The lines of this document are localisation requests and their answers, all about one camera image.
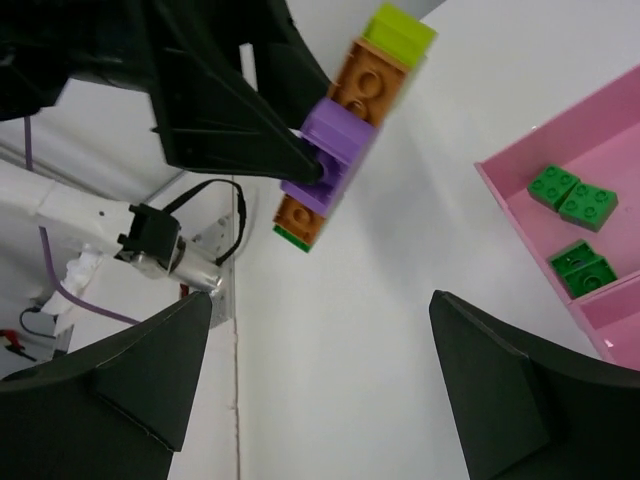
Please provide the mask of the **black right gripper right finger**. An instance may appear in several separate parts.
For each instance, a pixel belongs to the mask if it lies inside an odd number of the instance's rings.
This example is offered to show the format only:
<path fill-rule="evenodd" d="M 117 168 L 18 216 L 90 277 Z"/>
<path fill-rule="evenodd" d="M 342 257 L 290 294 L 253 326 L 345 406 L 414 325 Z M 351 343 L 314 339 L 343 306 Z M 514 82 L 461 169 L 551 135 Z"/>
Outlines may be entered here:
<path fill-rule="evenodd" d="M 435 291 L 429 316 L 472 479 L 636 479 L 639 374 Z"/>

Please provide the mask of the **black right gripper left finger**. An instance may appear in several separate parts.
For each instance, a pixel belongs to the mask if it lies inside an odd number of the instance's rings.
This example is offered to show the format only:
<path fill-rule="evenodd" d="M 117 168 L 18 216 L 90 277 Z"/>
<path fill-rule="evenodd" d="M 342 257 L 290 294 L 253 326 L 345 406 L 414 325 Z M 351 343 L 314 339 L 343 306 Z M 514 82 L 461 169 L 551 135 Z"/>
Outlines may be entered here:
<path fill-rule="evenodd" d="M 186 438 L 211 312 L 211 298 L 193 293 L 2 379 L 2 478 L 167 478 Z"/>

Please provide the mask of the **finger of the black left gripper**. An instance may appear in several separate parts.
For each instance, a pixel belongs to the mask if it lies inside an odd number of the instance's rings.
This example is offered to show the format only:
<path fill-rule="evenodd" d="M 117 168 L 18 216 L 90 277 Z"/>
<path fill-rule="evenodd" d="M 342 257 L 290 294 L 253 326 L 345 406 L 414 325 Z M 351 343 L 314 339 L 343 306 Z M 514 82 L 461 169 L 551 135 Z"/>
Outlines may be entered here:
<path fill-rule="evenodd" d="M 319 162 L 293 132 L 324 96 L 325 74 L 302 45 L 258 45 L 254 53 L 256 87 L 243 76 L 238 47 L 202 59 L 158 50 L 154 131 L 166 161 L 195 173 L 314 183 Z"/>

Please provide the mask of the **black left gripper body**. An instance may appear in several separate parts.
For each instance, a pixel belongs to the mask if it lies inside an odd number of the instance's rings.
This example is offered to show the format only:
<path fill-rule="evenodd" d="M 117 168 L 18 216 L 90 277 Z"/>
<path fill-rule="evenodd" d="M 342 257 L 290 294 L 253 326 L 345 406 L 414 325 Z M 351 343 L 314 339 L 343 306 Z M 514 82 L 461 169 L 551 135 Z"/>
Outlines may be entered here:
<path fill-rule="evenodd" d="M 70 79 L 145 92 L 168 120 L 301 120 L 328 87 L 283 1 L 3 2 L 2 118 Z"/>

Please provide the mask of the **brown lego plate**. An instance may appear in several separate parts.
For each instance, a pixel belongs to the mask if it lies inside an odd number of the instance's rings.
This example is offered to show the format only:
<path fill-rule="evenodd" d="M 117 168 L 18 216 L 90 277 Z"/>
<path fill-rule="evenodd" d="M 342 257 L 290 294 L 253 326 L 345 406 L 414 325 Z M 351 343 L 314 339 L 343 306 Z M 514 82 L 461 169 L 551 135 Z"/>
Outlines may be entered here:
<path fill-rule="evenodd" d="M 323 98 L 333 100 L 378 129 L 409 71 L 408 66 L 371 43 L 356 39 L 337 80 Z M 330 214 L 323 217 L 284 193 L 274 216 L 274 225 L 286 229 L 312 248 Z"/>

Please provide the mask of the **purple butterfly lego brick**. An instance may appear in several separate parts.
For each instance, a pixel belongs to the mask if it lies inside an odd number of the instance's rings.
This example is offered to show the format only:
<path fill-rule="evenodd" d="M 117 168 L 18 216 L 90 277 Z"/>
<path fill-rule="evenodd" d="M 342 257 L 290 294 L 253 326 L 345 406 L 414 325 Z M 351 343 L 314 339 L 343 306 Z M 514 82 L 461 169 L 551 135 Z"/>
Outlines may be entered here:
<path fill-rule="evenodd" d="M 321 99 L 301 127 L 301 139 L 322 167 L 313 184 L 283 180 L 281 190 L 327 217 L 359 170 L 377 129 L 329 98 Z"/>

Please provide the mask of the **lime lego brick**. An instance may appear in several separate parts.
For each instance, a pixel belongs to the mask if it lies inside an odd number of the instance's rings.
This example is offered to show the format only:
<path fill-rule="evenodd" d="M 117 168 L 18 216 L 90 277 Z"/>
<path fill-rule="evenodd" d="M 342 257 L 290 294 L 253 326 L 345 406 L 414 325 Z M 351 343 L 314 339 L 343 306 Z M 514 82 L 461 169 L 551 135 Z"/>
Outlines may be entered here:
<path fill-rule="evenodd" d="M 408 67 L 421 62 L 437 35 L 433 28 L 389 2 L 380 5 L 362 33 L 369 43 Z"/>

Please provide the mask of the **green rounded lego brick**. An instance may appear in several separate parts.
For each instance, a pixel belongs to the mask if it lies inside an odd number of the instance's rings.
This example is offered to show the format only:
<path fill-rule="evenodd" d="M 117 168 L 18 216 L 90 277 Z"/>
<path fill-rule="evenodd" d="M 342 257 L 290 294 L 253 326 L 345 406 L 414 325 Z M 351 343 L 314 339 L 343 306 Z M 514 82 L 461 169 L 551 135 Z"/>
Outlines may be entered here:
<path fill-rule="evenodd" d="M 569 223 L 599 232 L 618 205 L 614 191 L 580 182 L 558 210 Z"/>

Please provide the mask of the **dark green lego brick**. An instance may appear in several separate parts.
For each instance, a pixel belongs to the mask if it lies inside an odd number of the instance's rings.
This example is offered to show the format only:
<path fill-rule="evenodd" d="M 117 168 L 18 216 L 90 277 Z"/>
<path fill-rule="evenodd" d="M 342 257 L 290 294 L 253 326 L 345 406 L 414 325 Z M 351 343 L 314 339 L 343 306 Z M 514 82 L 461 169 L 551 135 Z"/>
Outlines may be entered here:
<path fill-rule="evenodd" d="M 531 198 L 545 207 L 558 211 L 580 179 L 569 171 L 550 164 L 528 185 Z"/>

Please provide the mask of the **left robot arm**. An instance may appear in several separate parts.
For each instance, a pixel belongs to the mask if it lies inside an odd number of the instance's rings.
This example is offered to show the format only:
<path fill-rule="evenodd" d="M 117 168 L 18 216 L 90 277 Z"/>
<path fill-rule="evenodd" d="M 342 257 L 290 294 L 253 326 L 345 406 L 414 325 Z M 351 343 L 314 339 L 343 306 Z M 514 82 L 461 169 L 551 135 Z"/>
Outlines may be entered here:
<path fill-rule="evenodd" d="M 313 184 L 296 131 L 329 81 L 283 1 L 5 1 L 1 117 L 55 105 L 71 79 L 148 95 L 166 162 L 207 183 Z M 148 274 L 212 292 L 223 257 L 182 237 L 178 202 L 107 200 L 9 164 L 1 204 Z"/>

